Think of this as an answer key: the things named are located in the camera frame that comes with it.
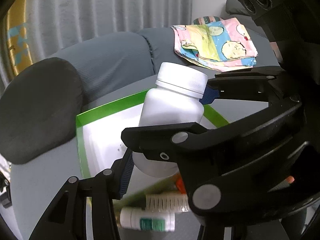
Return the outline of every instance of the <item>black pillow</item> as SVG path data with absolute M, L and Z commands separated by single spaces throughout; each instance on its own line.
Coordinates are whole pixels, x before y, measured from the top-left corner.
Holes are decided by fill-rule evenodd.
M 71 140 L 82 102 L 80 77 L 68 61 L 49 58 L 26 68 L 0 98 L 1 155 L 23 164 Z

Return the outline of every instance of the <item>bottle cap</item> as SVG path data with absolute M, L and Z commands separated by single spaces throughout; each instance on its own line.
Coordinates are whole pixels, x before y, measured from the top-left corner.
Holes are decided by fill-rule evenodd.
M 120 224 L 123 228 L 132 228 L 131 225 L 131 214 L 132 208 L 122 208 L 120 213 Z
M 175 63 L 161 64 L 156 84 L 168 89 L 202 98 L 207 85 L 208 76 L 193 68 Z

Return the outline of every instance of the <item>towel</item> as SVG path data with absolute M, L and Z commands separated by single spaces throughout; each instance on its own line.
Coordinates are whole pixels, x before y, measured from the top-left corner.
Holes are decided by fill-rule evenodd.
M 224 72 L 256 64 L 257 49 L 236 18 L 172 29 L 175 53 L 195 65 Z

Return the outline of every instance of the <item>orange object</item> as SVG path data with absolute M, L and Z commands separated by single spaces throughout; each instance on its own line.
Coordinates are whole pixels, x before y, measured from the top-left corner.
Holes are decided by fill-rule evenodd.
M 183 180 L 181 178 L 181 176 L 178 178 L 178 180 L 176 181 L 176 186 L 177 189 L 182 193 L 182 194 L 186 194 L 186 188 L 184 187 L 184 183 Z
M 294 182 L 294 177 L 292 176 L 289 176 L 285 179 L 289 184 L 293 183 Z

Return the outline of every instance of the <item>white curtain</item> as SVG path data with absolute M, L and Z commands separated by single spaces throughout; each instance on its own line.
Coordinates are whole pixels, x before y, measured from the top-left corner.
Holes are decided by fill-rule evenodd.
M 27 0 L 33 62 L 112 32 L 191 23 L 192 0 Z

